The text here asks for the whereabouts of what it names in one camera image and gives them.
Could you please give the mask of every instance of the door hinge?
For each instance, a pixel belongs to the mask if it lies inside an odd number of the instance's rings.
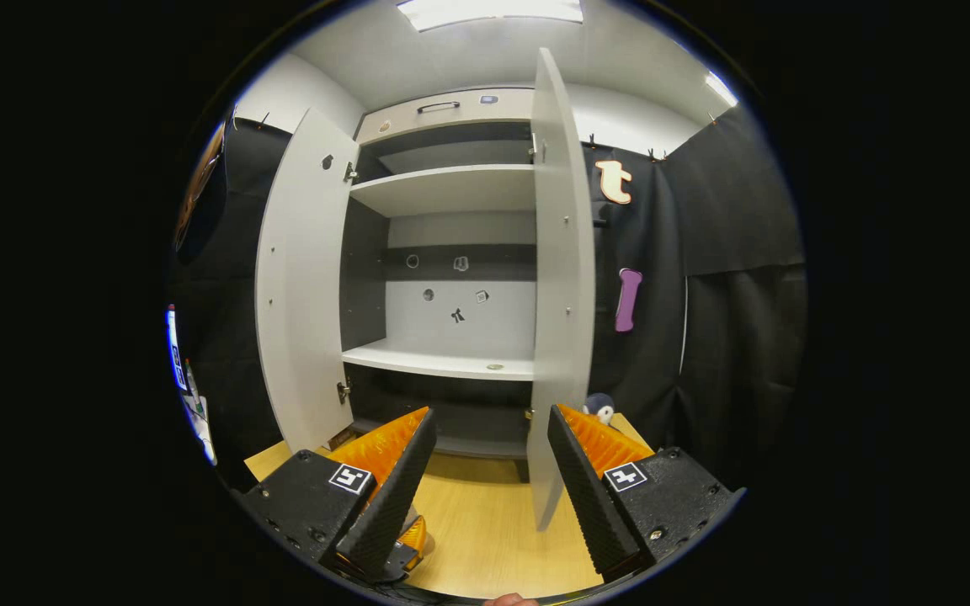
[[[347,403],[347,396],[350,395],[350,379],[347,379],[347,384],[346,385],[343,385],[343,383],[336,383],[335,384],[335,392],[336,392],[336,394],[339,394],[339,403],[340,404]]]

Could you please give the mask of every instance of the purple object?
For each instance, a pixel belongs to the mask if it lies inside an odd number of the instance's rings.
[[[642,274],[635,269],[620,269],[620,305],[616,307],[616,332],[628,332],[635,327],[635,295],[642,283]]]

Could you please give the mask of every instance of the ceiling light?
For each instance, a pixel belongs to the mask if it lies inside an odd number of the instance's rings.
[[[706,84],[709,84],[709,88],[712,88],[713,92],[717,93],[717,95],[720,95],[721,98],[724,99],[724,103],[727,103],[728,107],[736,107],[736,104],[739,103],[739,101],[736,100],[735,95],[728,91],[728,86],[725,86],[724,83],[721,82],[720,77],[717,77],[716,73],[709,72],[706,74]]]
[[[546,17],[582,23],[578,0],[409,0],[399,10],[418,31],[495,17]]]

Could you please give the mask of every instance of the finger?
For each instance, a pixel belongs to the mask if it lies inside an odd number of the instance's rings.
[[[482,606],[515,606],[516,603],[522,602],[523,596],[517,593],[509,593],[507,595],[501,595],[500,598],[489,599],[489,602],[483,603]]]

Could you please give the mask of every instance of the black sticker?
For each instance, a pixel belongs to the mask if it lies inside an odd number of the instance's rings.
[[[612,488],[616,492],[623,492],[627,488],[639,486],[639,484],[646,482],[646,475],[634,463],[627,463],[620,465],[620,467],[609,469],[605,472],[605,478],[609,479],[609,483],[612,484]]]
[[[365,487],[366,481],[369,480],[369,476],[372,476],[372,473],[365,471],[365,469],[358,469],[357,467],[342,464],[336,469],[335,475],[328,480],[328,484],[334,484],[335,486],[343,488],[344,491],[360,495],[362,488]]]

